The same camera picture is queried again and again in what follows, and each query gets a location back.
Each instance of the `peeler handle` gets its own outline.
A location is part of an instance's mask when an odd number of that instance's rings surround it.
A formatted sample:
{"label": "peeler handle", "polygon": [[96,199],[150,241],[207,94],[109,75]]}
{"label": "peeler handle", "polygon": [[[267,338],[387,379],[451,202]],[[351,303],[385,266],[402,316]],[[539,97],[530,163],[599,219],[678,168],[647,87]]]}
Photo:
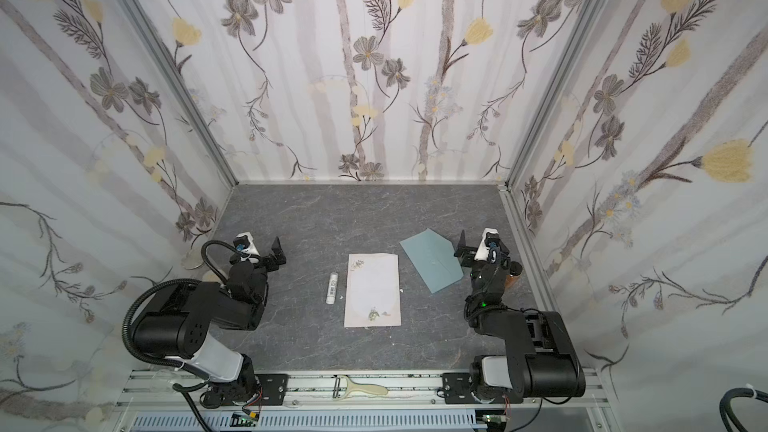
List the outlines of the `peeler handle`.
{"label": "peeler handle", "polygon": [[347,384],[347,390],[349,392],[364,392],[370,395],[387,395],[389,393],[388,388],[376,384]]}

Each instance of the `black cable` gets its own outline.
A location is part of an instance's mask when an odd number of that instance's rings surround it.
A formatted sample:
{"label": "black cable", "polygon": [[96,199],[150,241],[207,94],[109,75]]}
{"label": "black cable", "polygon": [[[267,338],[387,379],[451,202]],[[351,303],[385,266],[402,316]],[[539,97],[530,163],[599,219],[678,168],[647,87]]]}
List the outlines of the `black cable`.
{"label": "black cable", "polygon": [[184,399],[187,401],[187,404],[192,409],[192,415],[194,415],[194,418],[197,419],[197,423],[200,424],[200,427],[203,427],[203,430],[205,430],[205,432],[214,432],[214,430],[210,428],[210,426],[206,423],[203,416],[200,414],[200,411],[197,409],[197,405],[195,405],[194,400],[192,400],[192,397],[190,397],[190,394],[189,394],[189,392],[201,389],[205,385],[206,385],[206,382],[203,382],[202,384],[198,384],[194,387],[187,388],[187,387],[182,387],[179,384],[174,384],[174,390],[176,390],[177,392],[181,392],[181,395],[184,396]]}
{"label": "black cable", "polygon": [[121,329],[121,335],[123,338],[123,345],[125,346],[125,349],[130,352],[131,355],[136,357],[138,360],[141,360],[142,362],[146,362],[147,364],[153,364],[153,365],[162,365],[164,367],[172,367],[172,368],[184,368],[186,364],[184,362],[181,362],[180,360],[168,360],[168,359],[161,359],[152,357],[151,355],[147,355],[141,350],[139,350],[136,345],[134,344],[134,340],[130,335],[130,325],[134,321],[134,315],[136,314],[136,311],[139,309],[142,303],[146,301],[149,297],[151,297],[153,294],[157,293],[158,291],[170,287],[171,285],[180,285],[180,284],[188,284],[188,285],[197,285],[200,281],[193,279],[193,278],[175,278],[173,280],[169,280],[166,282],[161,282],[157,285],[153,285],[151,288],[149,288],[145,293],[138,296],[138,298],[130,305],[128,308],[128,312],[125,313],[125,318],[123,319],[123,326]]}
{"label": "black cable", "polygon": [[525,424],[521,425],[520,427],[516,427],[516,428],[513,428],[513,429],[512,429],[512,430],[510,430],[509,432],[515,432],[516,430],[522,430],[522,429],[524,429],[525,427],[527,427],[527,426],[531,425],[531,423],[532,423],[534,420],[536,420],[536,418],[538,417],[538,413],[542,411],[542,406],[543,406],[543,405],[544,405],[544,401],[542,400],[542,401],[540,401],[540,402],[538,403],[538,408],[536,409],[536,413],[535,413],[535,414],[533,414],[533,417],[532,417],[532,418],[531,418],[531,419],[530,419],[528,422],[526,422]]}
{"label": "black cable", "polygon": [[748,432],[747,429],[739,421],[739,419],[736,418],[734,409],[732,409],[730,406],[731,400],[737,397],[755,398],[762,402],[768,403],[768,394],[762,390],[735,388],[725,392],[723,398],[720,399],[720,418],[723,420],[723,425],[725,426],[726,430],[728,430],[728,432],[734,432],[734,429],[731,428],[728,422],[728,419],[730,419],[730,421],[734,423],[739,432]]}
{"label": "black cable", "polygon": [[550,399],[547,399],[547,398],[543,398],[543,399],[546,400],[547,402],[549,402],[550,404],[562,405],[562,404],[566,404],[571,398],[569,397],[569,398],[563,400],[562,402],[555,402],[554,400],[550,400]]}
{"label": "black cable", "polygon": [[203,258],[203,264],[206,264],[208,266],[208,268],[213,273],[216,274],[216,276],[219,278],[219,280],[221,280],[221,283],[226,285],[226,277],[224,276],[224,274],[219,272],[219,269],[214,267],[214,265],[211,264],[210,260],[208,259],[207,249],[208,249],[209,245],[221,245],[222,247],[228,248],[229,250],[231,250],[235,254],[238,254],[241,257],[247,257],[248,254],[245,254],[244,252],[237,250],[233,245],[230,245],[230,244],[228,244],[228,243],[226,243],[224,241],[221,241],[221,240],[209,240],[208,242],[203,244],[202,247],[200,247],[200,256]]}

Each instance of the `metal grate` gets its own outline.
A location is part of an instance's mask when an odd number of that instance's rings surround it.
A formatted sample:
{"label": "metal grate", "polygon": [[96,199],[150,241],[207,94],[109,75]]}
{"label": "metal grate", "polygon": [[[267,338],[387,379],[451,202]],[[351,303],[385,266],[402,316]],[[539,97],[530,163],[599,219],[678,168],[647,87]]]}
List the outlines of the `metal grate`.
{"label": "metal grate", "polygon": [[[213,430],[248,430],[245,427],[230,427],[232,412],[201,411],[200,414]],[[130,432],[199,432],[200,425],[191,412],[141,412],[128,430]]]}
{"label": "metal grate", "polygon": [[466,430],[474,410],[265,411],[256,430]]}
{"label": "metal grate", "polygon": [[[275,410],[264,411],[258,425],[240,420],[233,413],[200,412],[211,429],[232,430],[466,430],[485,429],[475,423],[474,410]],[[198,432],[191,412],[142,412],[130,432]]]}

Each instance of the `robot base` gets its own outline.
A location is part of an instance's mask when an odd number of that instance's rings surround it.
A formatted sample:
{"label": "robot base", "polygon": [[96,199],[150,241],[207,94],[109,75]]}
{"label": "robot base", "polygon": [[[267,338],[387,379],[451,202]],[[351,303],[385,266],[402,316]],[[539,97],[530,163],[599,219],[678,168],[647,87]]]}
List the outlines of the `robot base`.
{"label": "robot base", "polygon": [[235,403],[247,402],[262,390],[261,405],[283,405],[287,374],[261,374],[254,375],[254,366],[248,356],[244,356],[243,367],[240,376],[231,382],[210,382],[208,390],[200,396],[200,405],[207,409],[215,409],[221,406],[235,405]]}

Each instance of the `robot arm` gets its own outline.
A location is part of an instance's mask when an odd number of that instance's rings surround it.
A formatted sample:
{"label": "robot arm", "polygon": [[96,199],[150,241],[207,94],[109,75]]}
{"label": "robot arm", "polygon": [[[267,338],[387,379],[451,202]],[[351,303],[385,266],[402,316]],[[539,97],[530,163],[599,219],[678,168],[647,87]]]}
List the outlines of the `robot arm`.
{"label": "robot arm", "polygon": [[[229,350],[208,334],[208,328],[214,323],[220,328],[255,330],[269,293],[267,272],[286,263],[278,238],[273,254],[261,257],[246,233],[238,235],[237,248],[225,242],[206,242],[201,253],[209,266],[206,249],[213,244],[229,248],[238,257],[231,261],[224,284],[191,279],[157,284],[131,306],[123,324],[123,340],[133,356],[152,364],[172,364],[206,380],[209,387],[200,399],[206,408],[244,402],[258,391],[250,358]],[[152,294],[133,320],[140,303]]]}
{"label": "robot arm", "polygon": [[522,265],[508,254],[493,229],[485,229],[477,248],[466,245],[462,231],[454,254],[462,266],[472,268],[464,319],[478,334],[502,339],[506,350],[505,357],[475,358],[472,395],[494,401],[506,394],[513,403],[526,397],[581,397],[584,371],[561,315],[514,310],[502,302],[507,277],[522,273]]}

